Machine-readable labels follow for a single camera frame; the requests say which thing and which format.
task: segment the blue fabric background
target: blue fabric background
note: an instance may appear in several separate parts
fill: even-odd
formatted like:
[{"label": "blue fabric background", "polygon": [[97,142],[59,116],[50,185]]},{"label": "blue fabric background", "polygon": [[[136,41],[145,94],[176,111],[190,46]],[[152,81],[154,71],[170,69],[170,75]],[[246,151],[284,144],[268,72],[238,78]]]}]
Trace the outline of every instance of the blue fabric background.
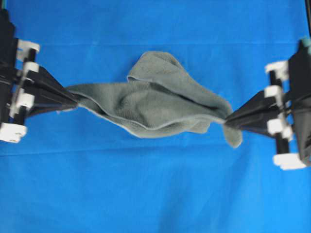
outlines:
[{"label": "blue fabric background", "polygon": [[[267,63],[308,34],[303,0],[9,0],[17,37],[64,86],[124,82],[168,51],[234,109],[268,85]],[[311,170],[281,171],[275,143],[221,127],[139,139],[87,110],[35,116],[0,142],[0,233],[310,232]]]}]

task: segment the black metal rod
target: black metal rod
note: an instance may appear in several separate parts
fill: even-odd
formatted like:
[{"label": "black metal rod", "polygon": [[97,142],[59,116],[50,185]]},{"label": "black metal rod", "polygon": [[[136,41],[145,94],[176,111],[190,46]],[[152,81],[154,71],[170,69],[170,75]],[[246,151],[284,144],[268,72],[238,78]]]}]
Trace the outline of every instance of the black metal rod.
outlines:
[{"label": "black metal rod", "polygon": [[27,116],[27,108],[20,106],[19,113],[14,115],[13,123],[17,125],[24,125]]},{"label": "black metal rod", "polygon": [[270,75],[270,85],[278,85],[283,88],[282,80],[276,78],[276,72],[274,70],[269,72]]},{"label": "black metal rod", "polygon": [[24,59],[24,63],[26,63],[26,62],[34,62],[35,61],[35,56],[36,56],[36,50],[29,49],[28,56]]},{"label": "black metal rod", "polygon": [[306,10],[307,10],[309,35],[311,36],[311,0],[305,0],[305,3],[306,3]]},{"label": "black metal rod", "polygon": [[289,153],[289,143],[287,139],[282,137],[281,133],[276,133],[276,152],[277,154],[286,154]]}]

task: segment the white bracket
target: white bracket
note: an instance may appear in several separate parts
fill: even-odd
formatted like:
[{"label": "white bracket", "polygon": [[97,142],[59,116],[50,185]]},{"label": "white bracket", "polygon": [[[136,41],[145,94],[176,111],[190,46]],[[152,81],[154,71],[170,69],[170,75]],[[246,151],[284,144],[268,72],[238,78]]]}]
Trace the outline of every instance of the white bracket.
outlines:
[{"label": "white bracket", "polygon": [[299,154],[297,153],[277,154],[273,157],[273,162],[282,170],[293,170],[306,167],[306,165],[300,161]]},{"label": "white bracket", "polygon": [[18,40],[16,58],[23,62],[26,57],[28,57],[28,53],[30,49],[34,49],[37,52],[40,52],[40,45],[33,43],[31,41]]},{"label": "white bracket", "polygon": [[268,86],[264,89],[264,97],[275,97],[276,98],[276,104],[278,105],[278,107],[283,108],[283,101],[282,101],[282,97],[283,97],[283,90],[280,86],[278,85],[272,85],[272,86]]},{"label": "white bracket", "polygon": [[267,121],[268,132],[271,135],[281,133],[282,138],[286,138],[288,141],[293,139],[292,127],[287,123],[284,114],[279,114],[277,118]]},{"label": "white bracket", "polygon": [[288,61],[270,63],[266,65],[265,70],[266,73],[269,73],[270,71],[275,71],[276,78],[281,79],[282,81],[288,80],[289,78]]},{"label": "white bracket", "polygon": [[0,140],[17,143],[25,136],[27,127],[24,125],[2,123],[0,128]]}]

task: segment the gray towel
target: gray towel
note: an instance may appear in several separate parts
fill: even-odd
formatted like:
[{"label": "gray towel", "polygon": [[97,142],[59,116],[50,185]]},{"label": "gray towel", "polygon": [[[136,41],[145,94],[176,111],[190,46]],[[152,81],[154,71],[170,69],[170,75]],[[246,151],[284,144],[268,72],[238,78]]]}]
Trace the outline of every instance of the gray towel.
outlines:
[{"label": "gray towel", "polygon": [[[79,105],[137,137],[165,137],[181,132],[206,133],[211,122],[223,124],[230,104],[193,80],[166,52],[144,53],[127,76],[128,83],[68,87]],[[240,131],[223,126],[233,147]]]}]

